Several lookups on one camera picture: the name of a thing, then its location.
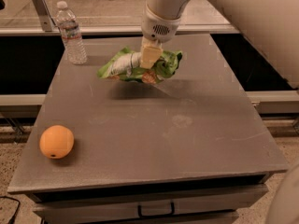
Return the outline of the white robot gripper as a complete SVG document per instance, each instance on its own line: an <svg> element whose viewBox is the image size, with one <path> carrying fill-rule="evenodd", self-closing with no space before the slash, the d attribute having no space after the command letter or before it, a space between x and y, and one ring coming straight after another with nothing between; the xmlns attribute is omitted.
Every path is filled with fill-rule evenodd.
<svg viewBox="0 0 299 224"><path fill-rule="evenodd" d="M171 6L145 5L141 22L143 37L140 66L142 68L151 69L158 61L163 53L161 43L172 39L177 32L180 20L181 12Z"/></svg>

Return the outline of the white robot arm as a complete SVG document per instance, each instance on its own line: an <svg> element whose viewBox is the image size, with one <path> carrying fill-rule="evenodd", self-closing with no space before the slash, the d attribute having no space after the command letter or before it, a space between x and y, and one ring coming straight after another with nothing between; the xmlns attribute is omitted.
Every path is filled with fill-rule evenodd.
<svg viewBox="0 0 299 224"><path fill-rule="evenodd" d="M141 65L151 68L191 0L146 0ZM299 87L299 0L207 0L293 88Z"/></svg>

